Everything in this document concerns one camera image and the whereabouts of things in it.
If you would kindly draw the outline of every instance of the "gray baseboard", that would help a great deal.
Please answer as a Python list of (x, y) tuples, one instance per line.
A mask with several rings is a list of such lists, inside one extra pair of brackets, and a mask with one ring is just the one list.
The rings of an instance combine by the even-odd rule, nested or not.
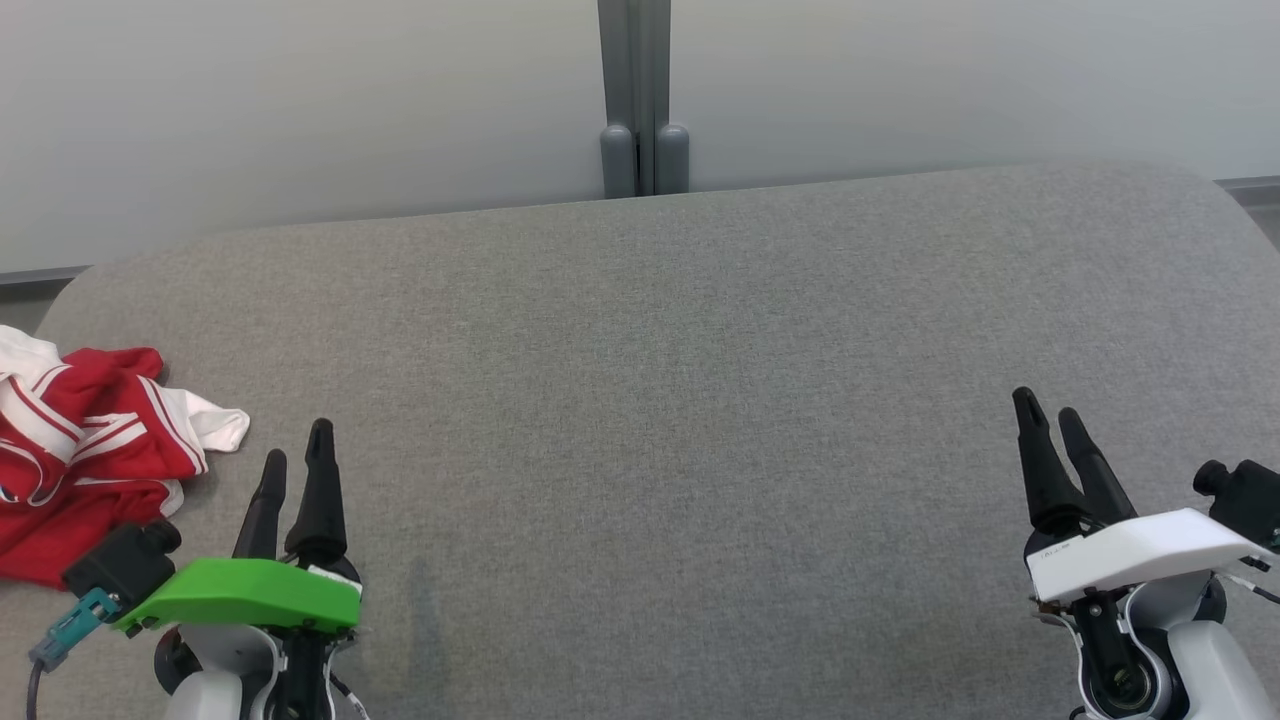
[(67, 279), (0, 284), (0, 325), (33, 334)]
[(0, 273), (0, 287), (9, 284), (27, 284), (27, 283), (44, 283), (44, 282), (59, 282), (59, 281), (60, 286), (64, 286), (67, 284), (67, 281), (74, 279), (76, 275), (83, 273), (87, 269), (88, 265), (78, 265), (74, 268), (49, 268), (44, 270), (18, 270), (14, 273)]
[(1245, 209), (1280, 205), (1280, 176), (1217, 181)]

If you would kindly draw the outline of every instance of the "gray fabric surface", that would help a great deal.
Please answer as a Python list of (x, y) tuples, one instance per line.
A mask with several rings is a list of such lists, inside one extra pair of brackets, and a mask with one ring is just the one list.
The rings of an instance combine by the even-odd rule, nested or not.
[[(378, 720), (1050, 719), (1010, 391), (1075, 405), (1139, 511), (1204, 507), (1203, 460), (1280, 465), (1277, 278), (1210, 182), (1050, 165), (248, 232), (95, 268), (41, 332), (252, 415), (180, 559), (334, 420)], [(1275, 685), (1280, 614), (1231, 601)], [(0, 707), (67, 605), (0, 585)], [(159, 716), (152, 641), (93, 637), (41, 717)]]

